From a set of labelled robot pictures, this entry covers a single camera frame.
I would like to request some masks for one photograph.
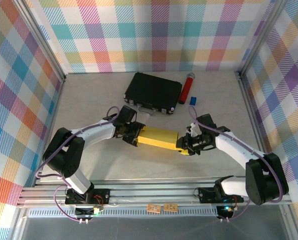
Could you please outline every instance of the metal rail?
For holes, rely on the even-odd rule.
[[[265,24],[263,26],[261,33],[259,34],[251,52],[248,55],[248,57],[245,61],[245,64],[241,70],[241,75],[243,77],[247,74],[248,70],[254,63],[261,47],[263,46],[264,42],[267,40],[271,30],[273,29],[278,17],[280,16],[281,12],[285,8],[287,2],[288,2],[288,0],[278,0],[275,3],[267,21],[265,22]]]
[[[194,196],[195,189],[213,187],[217,179],[219,178],[101,180],[95,181],[94,186],[98,189],[111,189],[108,206],[146,207],[147,204],[173,203],[178,204],[179,207],[201,207],[211,206],[211,204],[201,204]],[[18,207],[54,207],[54,193],[58,186],[59,182],[49,182],[38,183],[35,187],[25,187],[20,195]],[[59,190],[56,197],[58,203],[64,206],[65,188]],[[247,201],[248,198],[245,197],[245,202],[241,205],[246,204]],[[289,195],[284,196],[280,204],[291,204]],[[212,204],[212,206],[223,205],[223,203]]]
[[[75,216],[75,209],[73,207],[64,207],[63,210],[70,216]],[[177,212],[164,211],[163,207],[161,213],[148,212],[146,207],[105,207],[101,211],[99,217],[140,217],[140,218],[156,218],[160,217],[216,217],[218,215],[216,206],[199,206],[199,207],[179,207]],[[27,213],[28,218],[61,218],[63,213],[54,207],[45,208],[30,208]]]
[[[48,59],[48,62],[53,66],[57,77],[63,82],[66,78],[66,73],[58,62],[53,50],[49,46],[43,32],[41,31],[37,21],[35,20],[31,10],[29,9],[25,0],[13,0],[15,6],[19,10],[26,24],[28,25],[30,32],[34,36],[44,55]]]
[[[249,114],[250,122],[253,128],[253,132],[255,135],[255,138],[258,143],[259,150],[263,152],[268,152],[266,149],[266,146],[264,144],[264,139],[261,134],[259,125],[257,124],[255,111],[253,111],[253,107],[251,104],[251,99],[248,94],[248,89],[246,86],[246,80],[240,76],[239,73],[236,73],[236,77],[238,80],[239,87],[241,89],[241,93],[243,96],[243,100],[245,102],[247,112]],[[293,208],[292,204],[281,204],[280,205],[281,215],[282,219],[284,221],[284,225],[287,231],[287,235],[289,239],[292,240],[298,240],[298,219],[296,216],[296,212]]]

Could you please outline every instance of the aluminum frame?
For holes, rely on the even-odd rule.
[[[65,81],[62,81],[61,84],[60,84],[60,87],[59,87],[59,94],[58,94],[57,101],[55,102],[55,107],[54,107],[54,110],[53,110],[53,113],[52,113],[50,127],[47,131],[47,135],[46,135],[46,138],[45,138],[45,141],[44,141],[43,153],[46,151],[46,149],[48,147],[48,144],[50,143],[52,134],[53,134],[53,129],[54,129],[55,122],[56,122],[56,116],[57,116],[57,113],[58,113],[58,110],[59,110],[61,96],[63,94],[64,84],[65,84]],[[35,184],[36,184],[36,180],[37,180],[37,178],[36,178],[36,176],[34,176],[31,180],[30,186],[34,187]]]
[[[273,29],[278,17],[280,16],[281,12],[285,8],[287,2],[288,0],[277,0],[277,2],[275,3],[268,19],[266,20],[263,26],[263,29],[261,30],[261,33],[259,34],[254,46],[251,49],[250,54],[245,60],[245,64],[241,70],[241,76],[245,76],[247,74],[247,71],[252,66],[261,47],[263,46],[264,42],[267,40],[271,30]]]
[[[201,204],[194,196],[196,188],[213,187],[219,177],[208,178],[165,178],[133,180],[99,180],[94,181],[96,189],[111,189],[109,206],[146,207],[148,204],[178,204],[179,207],[223,206],[223,203]],[[22,190],[18,207],[48,208],[54,207],[54,192],[59,182],[40,183],[35,187]],[[57,202],[64,206],[65,187],[57,192]],[[285,195],[280,204],[291,204],[289,195]]]
[[[245,80],[239,72],[236,72],[236,78],[237,78],[237,81],[238,81],[238,84],[239,84],[239,87],[240,87],[240,90],[241,90],[241,93],[243,96],[245,106],[247,108],[249,119],[250,119],[252,129],[254,132],[254,136],[258,143],[258,148],[259,148],[259,150],[267,153],[268,151],[265,147],[263,136],[261,134],[259,125],[257,124],[257,121],[256,121],[257,118],[255,115],[255,112],[253,111],[251,99],[248,94],[248,89],[247,89]],[[289,239],[298,240],[298,218],[296,216],[296,212],[295,212],[295,209],[294,209],[292,203],[291,204],[281,204],[280,211],[281,211],[281,215],[282,215],[284,225],[287,230]]]
[[[30,8],[27,5],[26,1],[25,0],[12,0],[12,1],[15,4],[15,6],[17,7],[20,14],[22,15],[24,21],[26,22],[27,26],[29,27],[30,32],[34,36],[38,45],[41,47],[41,50],[43,51],[47,60],[52,65],[53,69],[55,70],[57,77],[64,82],[66,79],[66,73],[64,72],[60,63],[58,62],[53,50],[49,46],[43,32],[41,31],[36,19],[34,18]]]

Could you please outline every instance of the colorful checkered pattern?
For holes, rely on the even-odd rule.
[[[268,5],[263,0],[27,2],[69,73],[237,70],[254,21]]]
[[[298,0],[289,0],[247,73],[268,151],[283,163],[298,216]]]
[[[268,5],[256,31],[254,32],[254,35],[252,36],[252,39],[249,43],[249,46],[247,48],[247,50],[245,51],[244,53],[244,56],[242,58],[242,61],[240,63],[240,67],[239,67],[239,70],[242,70],[242,68],[244,67],[245,63],[246,63],[246,60],[247,60],[247,57],[250,55],[250,52],[251,50],[253,49],[253,47],[255,46],[255,43],[257,42],[258,38],[259,38],[259,35],[260,33],[262,32],[264,26],[265,26],[265,23],[268,19],[268,17],[270,16],[270,14],[272,13],[272,10],[276,4],[277,0],[271,0],[270,1],[270,4]]]
[[[60,84],[12,0],[0,0],[0,239],[34,175]]]

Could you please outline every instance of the blue block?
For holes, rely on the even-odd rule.
[[[35,77],[35,75],[28,70],[25,78],[23,79],[23,82],[25,85],[31,90],[31,92],[35,92],[36,85],[38,83],[38,79]]]
[[[219,21],[203,21],[201,23],[200,36],[214,37],[218,29]]]
[[[190,99],[189,105],[195,106],[196,105],[196,102],[197,102],[197,98],[194,97],[194,96],[192,96],[191,99]]]
[[[52,99],[50,98],[50,96],[48,95],[48,93],[45,93],[43,95],[43,99],[42,99],[42,105],[45,107],[45,109],[49,109],[50,108],[50,104],[52,102]]]

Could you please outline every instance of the white floor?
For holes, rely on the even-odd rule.
[[[150,72],[149,74],[184,84],[187,72]],[[58,128],[77,129],[102,119],[111,106],[122,107],[123,95],[134,73],[71,74],[63,86],[53,133]],[[245,102],[233,71],[195,72],[186,104],[178,104],[173,115],[138,114],[147,126],[185,134],[192,122],[188,113],[190,97],[197,97],[198,116],[211,114],[217,126],[226,126],[254,148],[257,142]],[[150,179],[244,176],[244,169],[217,149],[201,155],[184,156],[176,151],[149,145],[133,147],[121,139],[109,139],[87,148],[80,169],[90,180]],[[45,167],[44,174],[52,170]]]

